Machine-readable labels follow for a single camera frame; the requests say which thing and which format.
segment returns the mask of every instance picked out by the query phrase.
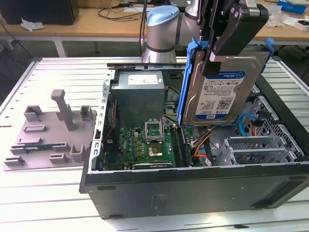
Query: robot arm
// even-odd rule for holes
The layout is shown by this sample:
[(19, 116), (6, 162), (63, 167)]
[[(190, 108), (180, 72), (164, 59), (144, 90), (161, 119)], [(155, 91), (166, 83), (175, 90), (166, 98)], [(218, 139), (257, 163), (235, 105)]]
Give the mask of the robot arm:
[(199, 37), (198, 0), (192, 0), (185, 13), (176, 6), (153, 8), (147, 16), (147, 48), (143, 63), (175, 63), (175, 45), (188, 46)]
[(213, 61), (211, 70), (216, 67), (218, 71), (220, 64), (215, 57), (238, 55), (267, 20), (268, 11), (255, 0), (192, 0), (184, 14), (175, 6), (159, 6), (148, 13), (142, 61), (174, 63), (175, 45), (187, 46), (192, 37), (201, 37), (210, 45), (207, 65)]

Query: green motherboard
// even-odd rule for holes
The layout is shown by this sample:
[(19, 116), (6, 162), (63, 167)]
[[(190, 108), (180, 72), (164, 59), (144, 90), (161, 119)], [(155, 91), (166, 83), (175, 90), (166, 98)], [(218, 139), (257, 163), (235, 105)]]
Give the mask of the green motherboard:
[[(148, 135), (156, 136), (157, 129), (149, 129)], [(164, 130), (164, 141), (162, 143), (162, 155), (149, 156), (149, 145), (146, 142), (145, 128), (121, 128), (120, 130), (120, 154), (119, 162), (164, 162), (175, 163), (174, 153), (171, 147), (169, 128)]]
[[(192, 130), (185, 128), (187, 143), (193, 139)], [(158, 128), (148, 128), (148, 136), (157, 136)], [(171, 141), (170, 128), (164, 127), (162, 143), (147, 143), (145, 128), (121, 128), (120, 129), (120, 152), (118, 162), (149, 163), (161, 162), (175, 165), (174, 152)]]

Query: floor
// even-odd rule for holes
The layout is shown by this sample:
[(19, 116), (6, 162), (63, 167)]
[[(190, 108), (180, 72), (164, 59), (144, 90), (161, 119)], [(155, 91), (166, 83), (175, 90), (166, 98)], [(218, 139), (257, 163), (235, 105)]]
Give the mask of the floor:
[[(23, 46), (34, 57), (58, 57), (55, 45), (48, 41), (24, 41)], [(139, 44), (132, 42), (99, 42), (100, 53), (95, 53), (93, 42), (64, 42), (69, 57), (138, 57)], [(309, 83), (309, 52), (297, 46), (284, 46), (279, 57), (302, 79)], [(0, 52), (0, 104), (31, 62), (29, 55), (14, 45), (14, 51)]]

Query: black box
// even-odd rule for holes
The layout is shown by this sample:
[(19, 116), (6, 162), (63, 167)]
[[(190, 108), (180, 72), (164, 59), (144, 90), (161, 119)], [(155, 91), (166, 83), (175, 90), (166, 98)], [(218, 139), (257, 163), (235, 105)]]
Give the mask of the black box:
[(78, 16), (77, 0), (0, 0), (2, 16), (8, 24), (21, 18), (43, 24), (72, 25)]

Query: workbench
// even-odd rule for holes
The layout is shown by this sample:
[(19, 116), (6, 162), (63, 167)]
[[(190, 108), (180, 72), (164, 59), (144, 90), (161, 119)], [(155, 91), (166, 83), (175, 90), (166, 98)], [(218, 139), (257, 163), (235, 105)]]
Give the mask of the workbench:
[[(139, 58), (43, 58), (32, 62), (0, 106), (0, 231), (210, 231), (309, 230), (309, 188), (277, 209), (195, 215), (101, 220), (88, 194), (79, 193), (83, 167), (2, 171), (3, 159), (25, 121), (28, 105), (55, 111), (53, 89), (64, 89), (72, 110), (98, 109), (107, 63), (137, 63)], [(309, 89), (281, 61), (271, 59), (263, 76), (309, 130)]]
[[(260, 3), (271, 4), (260, 0)], [(303, 15), (291, 14), (284, 12), (292, 17), (303, 18)], [(119, 12), (109, 14), (109, 17), (122, 17), (131, 15), (134, 12)], [(63, 41), (92, 41), (94, 48), (98, 51), (98, 43), (100, 41), (112, 42), (138, 42), (140, 35), (140, 17), (134, 16), (137, 20), (127, 22), (115, 22), (98, 16), (97, 10), (92, 8), (81, 8), (79, 16), (72, 26), (62, 25), (44, 25), (45, 29), (28, 31), (20, 25), (7, 25), (8, 31), (18, 40), (32, 41), (53, 41), (55, 43), (59, 57), (66, 57), (67, 53), (63, 46)], [(280, 45), (309, 45), (309, 32), (300, 31), (292, 26), (285, 25), (283, 28), (266, 28), (263, 27), (251, 44), (263, 44), (266, 37), (272, 37), (276, 44)], [(12, 38), (0, 25), (0, 41), (12, 50), (12, 46), (7, 41)]]

